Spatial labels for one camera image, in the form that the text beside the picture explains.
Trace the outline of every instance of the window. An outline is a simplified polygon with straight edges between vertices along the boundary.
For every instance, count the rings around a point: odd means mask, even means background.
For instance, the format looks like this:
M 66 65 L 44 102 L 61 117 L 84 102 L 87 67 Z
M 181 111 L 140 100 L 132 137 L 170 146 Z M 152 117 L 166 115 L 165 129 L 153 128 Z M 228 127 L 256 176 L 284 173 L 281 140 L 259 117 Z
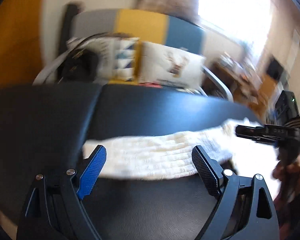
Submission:
M 244 41 L 256 64 L 271 24 L 270 0 L 199 0 L 198 14 L 229 36 Z

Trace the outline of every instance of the white towel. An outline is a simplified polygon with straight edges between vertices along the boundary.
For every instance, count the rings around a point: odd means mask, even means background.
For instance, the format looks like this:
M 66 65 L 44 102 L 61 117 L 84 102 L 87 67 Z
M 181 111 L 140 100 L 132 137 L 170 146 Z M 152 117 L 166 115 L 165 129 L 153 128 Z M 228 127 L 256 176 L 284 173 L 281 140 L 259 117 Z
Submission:
M 277 164 L 272 146 L 235 136 L 237 125 L 260 124 L 227 120 L 221 126 L 197 132 L 177 132 L 165 136 L 118 137 L 103 141 L 88 140 L 83 145 L 83 158 L 88 158 L 97 145 L 107 150 L 100 177 L 115 179 L 175 179 L 197 173 L 192 163 L 193 147 L 201 145 L 210 158 L 222 163 L 231 159 L 239 175 L 263 175 L 274 199 L 280 186 L 271 176 Z

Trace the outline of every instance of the white pillow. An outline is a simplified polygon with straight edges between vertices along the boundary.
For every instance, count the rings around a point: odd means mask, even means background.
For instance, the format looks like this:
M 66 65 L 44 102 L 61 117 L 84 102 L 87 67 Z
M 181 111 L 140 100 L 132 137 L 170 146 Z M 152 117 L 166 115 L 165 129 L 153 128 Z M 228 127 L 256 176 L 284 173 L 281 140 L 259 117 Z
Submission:
M 172 82 L 197 89 L 205 57 L 161 44 L 143 42 L 139 83 Z

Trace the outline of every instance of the chair armrest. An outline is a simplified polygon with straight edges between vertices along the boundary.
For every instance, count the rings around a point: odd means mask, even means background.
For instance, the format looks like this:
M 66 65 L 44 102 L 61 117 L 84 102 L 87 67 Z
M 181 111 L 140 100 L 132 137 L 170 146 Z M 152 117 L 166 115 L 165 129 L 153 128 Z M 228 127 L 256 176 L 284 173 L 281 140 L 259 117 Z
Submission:
M 201 87 L 198 87 L 197 90 L 201 93 L 201 95 L 207 97 L 206 92 L 203 91 L 203 89 Z
M 210 70 L 208 70 L 205 66 L 203 66 L 202 71 L 221 90 L 221 92 L 226 96 L 228 101 L 233 102 L 233 96 L 230 90 L 226 87 L 226 85 L 223 84 L 221 80 L 218 79 L 217 76 L 213 74 Z

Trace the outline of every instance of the black cushion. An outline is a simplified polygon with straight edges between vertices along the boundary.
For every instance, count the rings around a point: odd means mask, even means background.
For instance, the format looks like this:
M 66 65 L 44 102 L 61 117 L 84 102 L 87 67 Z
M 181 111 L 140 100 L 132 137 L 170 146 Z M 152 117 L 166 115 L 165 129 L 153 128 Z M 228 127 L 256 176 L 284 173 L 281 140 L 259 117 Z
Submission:
M 99 97 L 88 138 L 198 131 L 228 118 L 244 117 L 258 121 L 245 106 L 218 98 L 107 85 Z M 83 202 L 103 240 L 194 239 L 216 204 L 198 175 L 160 181 L 99 178 Z
M 0 209 L 15 223 L 36 174 L 76 166 L 100 91 L 81 83 L 0 90 Z
M 170 89 L 107 85 L 99 97 L 88 138 L 158 136 L 199 131 L 228 118 L 257 121 L 247 107 Z
M 92 84 L 0 92 L 0 208 L 13 221 L 38 170 L 76 164 L 89 121 L 87 138 L 97 140 L 202 130 L 228 118 L 257 121 L 245 106 L 217 98 L 129 85 L 106 85 L 99 92 Z M 181 240 L 195 238 L 216 200 L 194 175 L 99 178 L 83 203 L 103 240 Z

